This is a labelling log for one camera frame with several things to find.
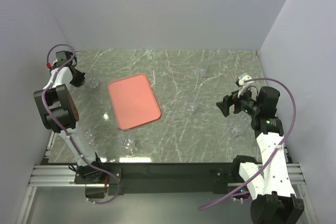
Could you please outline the clear glass under right arm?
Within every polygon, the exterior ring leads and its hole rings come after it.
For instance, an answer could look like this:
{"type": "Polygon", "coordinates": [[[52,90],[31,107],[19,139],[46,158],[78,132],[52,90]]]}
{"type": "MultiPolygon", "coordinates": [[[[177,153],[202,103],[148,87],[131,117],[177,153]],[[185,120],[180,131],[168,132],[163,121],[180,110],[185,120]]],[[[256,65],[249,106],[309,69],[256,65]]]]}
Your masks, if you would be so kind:
{"type": "Polygon", "coordinates": [[[251,124],[251,117],[247,114],[236,114],[228,122],[227,133],[230,138],[237,138],[243,135],[251,124]]]}

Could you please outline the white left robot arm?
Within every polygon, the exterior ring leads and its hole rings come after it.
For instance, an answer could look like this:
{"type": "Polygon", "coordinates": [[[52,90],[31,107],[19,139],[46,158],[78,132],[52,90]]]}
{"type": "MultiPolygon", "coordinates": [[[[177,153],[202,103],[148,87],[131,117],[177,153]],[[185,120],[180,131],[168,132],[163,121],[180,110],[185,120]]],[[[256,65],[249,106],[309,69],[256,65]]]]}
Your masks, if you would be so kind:
{"type": "Polygon", "coordinates": [[[69,168],[86,182],[100,183],[106,170],[79,125],[79,112],[69,92],[70,86],[78,88],[85,83],[85,73],[76,65],[77,57],[72,52],[57,52],[54,63],[47,63],[50,79],[43,89],[34,92],[34,100],[44,127],[58,134],[74,154],[77,168],[69,168]]]}

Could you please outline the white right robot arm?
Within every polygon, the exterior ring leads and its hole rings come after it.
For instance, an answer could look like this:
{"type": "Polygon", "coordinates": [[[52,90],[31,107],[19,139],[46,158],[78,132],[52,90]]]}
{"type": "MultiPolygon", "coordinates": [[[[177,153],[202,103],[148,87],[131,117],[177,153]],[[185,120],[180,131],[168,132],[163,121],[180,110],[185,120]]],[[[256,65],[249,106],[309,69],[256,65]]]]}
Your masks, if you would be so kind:
{"type": "Polygon", "coordinates": [[[253,223],[296,223],[304,212],[304,202],[297,198],[287,170],[284,130],[276,117],[279,97],[277,89],[261,87],[256,99],[252,99],[251,91],[237,90],[216,104],[225,117],[231,106],[235,114],[245,112],[251,117],[262,167],[253,157],[237,156],[231,175],[235,181],[248,183],[253,223]]]}

